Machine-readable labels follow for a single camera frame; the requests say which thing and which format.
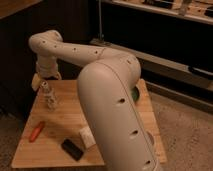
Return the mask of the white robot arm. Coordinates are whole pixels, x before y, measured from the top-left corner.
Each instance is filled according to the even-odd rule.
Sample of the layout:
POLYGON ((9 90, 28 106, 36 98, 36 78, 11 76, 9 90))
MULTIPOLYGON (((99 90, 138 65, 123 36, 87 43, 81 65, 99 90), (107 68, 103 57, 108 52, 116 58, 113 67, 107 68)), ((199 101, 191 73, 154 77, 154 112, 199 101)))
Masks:
POLYGON ((163 171, 132 98, 141 75, 133 54, 65 43, 56 30, 34 34, 28 43, 43 78, 57 73, 58 60, 82 68, 78 98, 108 171, 163 171))

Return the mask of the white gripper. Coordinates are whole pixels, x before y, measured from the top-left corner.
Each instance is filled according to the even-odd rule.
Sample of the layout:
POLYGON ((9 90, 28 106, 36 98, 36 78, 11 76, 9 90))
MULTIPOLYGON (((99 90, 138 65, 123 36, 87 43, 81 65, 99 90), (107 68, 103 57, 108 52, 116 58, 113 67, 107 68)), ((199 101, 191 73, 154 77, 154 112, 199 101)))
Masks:
POLYGON ((58 80, 62 79, 61 74, 58 71, 57 59, 54 56, 37 56, 36 72, 38 74, 34 74, 31 82, 33 90, 37 90, 40 87, 42 78, 54 77, 58 80))

